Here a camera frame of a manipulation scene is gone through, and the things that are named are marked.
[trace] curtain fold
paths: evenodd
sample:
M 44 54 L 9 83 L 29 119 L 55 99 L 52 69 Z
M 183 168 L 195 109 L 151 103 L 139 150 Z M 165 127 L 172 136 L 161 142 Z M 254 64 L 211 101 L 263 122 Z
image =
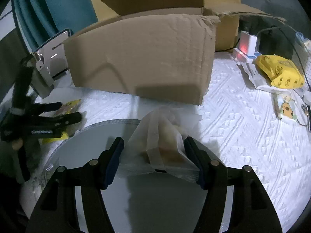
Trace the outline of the curtain fold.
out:
M 91 0 L 13 0 L 22 31 L 34 51 L 58 32 L 97 22 Z

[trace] white charger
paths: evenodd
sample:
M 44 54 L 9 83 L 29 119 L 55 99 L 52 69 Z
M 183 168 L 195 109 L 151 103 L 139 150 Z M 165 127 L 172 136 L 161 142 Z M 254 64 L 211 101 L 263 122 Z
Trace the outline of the white charger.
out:
M 254 56 L 257 36 L 241 31 L 239 49 L 247 56 Z

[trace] cardboard box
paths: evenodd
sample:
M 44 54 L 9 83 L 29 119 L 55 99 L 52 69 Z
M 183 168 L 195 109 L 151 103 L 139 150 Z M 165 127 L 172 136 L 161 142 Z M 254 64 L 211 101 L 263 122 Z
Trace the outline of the cardboard box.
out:
M 119 16 L 64 42 L 74 84 L 202 104 L 215 43 L 216 49 L 234 45 L 240 14 L 270 16 L 244 4 L 212 1 L 103 0 Z

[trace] white textured tablecloth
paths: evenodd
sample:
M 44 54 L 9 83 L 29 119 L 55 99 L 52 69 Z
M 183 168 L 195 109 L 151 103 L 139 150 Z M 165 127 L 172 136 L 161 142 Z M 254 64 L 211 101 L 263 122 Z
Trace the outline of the white textured tablecloth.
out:
M 300 106 L 301 99 L 294 98 Z M 202 106 L 73 86 L 54 89 L 42 102 L 75 99 L 82 99 L 79 111 L 86 111 L 84 126 L 111 119 L 141 119 L 163 105 L 202 115 L 203 121 L 192 135 L 226 166 L 250 165 L 254 169 L 272 200 L 283 232 L 297 220 L 310 198 L 311 145 L 307 129 L 279 121 L 271 94 L 254 89 L 228 53 L 215 54 L 209 92 Z M 41 167 L 60 143 L 42 146 Z

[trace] yellow plastic wrapper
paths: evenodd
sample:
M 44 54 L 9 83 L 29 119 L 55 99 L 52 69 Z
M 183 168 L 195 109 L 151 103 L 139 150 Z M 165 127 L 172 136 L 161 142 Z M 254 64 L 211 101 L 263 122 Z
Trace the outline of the yellow plastic wrapper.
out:
M 63 106 L 61 106 L 60 109 L 55 112 L 54 117 L 74 113 L 76 111 L 80 101 L 81 101 L 81 99 L 63 104 Z M 43 138 L 42 143 L 45 144 L 45 143 L 51 143 L 54 141 L 66 140 L 69 138 L 69 136 L 70 136 L 69 131 L 68 131 L 68 129 L 66 129 L 65 131 L 62 131 L 61 137 Z
M 304 77 L 291 60 L 276 55 L 260 55 L 255 61 L 279 89 L 297 89 L 304 85 Z

